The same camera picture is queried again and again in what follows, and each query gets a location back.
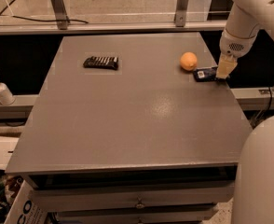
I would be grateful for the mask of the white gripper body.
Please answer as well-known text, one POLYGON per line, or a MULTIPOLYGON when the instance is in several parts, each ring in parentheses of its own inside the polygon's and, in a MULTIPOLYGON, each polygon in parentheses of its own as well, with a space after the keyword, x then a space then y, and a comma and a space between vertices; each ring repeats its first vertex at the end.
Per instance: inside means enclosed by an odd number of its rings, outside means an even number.
POLYGON ((239 58, 246 55, 252 48, 254 37, 238 38, 231 35, 227 29, 222 32, 220 38, 220 51, 223 55, 239 58))

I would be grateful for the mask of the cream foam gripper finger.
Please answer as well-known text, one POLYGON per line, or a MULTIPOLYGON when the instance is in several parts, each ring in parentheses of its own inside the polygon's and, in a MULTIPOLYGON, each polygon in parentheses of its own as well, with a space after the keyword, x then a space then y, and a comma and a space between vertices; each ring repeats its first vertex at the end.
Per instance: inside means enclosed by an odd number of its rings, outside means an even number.
POLYGON ((226 79, 230 73, 237 67, 237 59, 233 55, 221 54, 216 71, 216 77, 226 79))

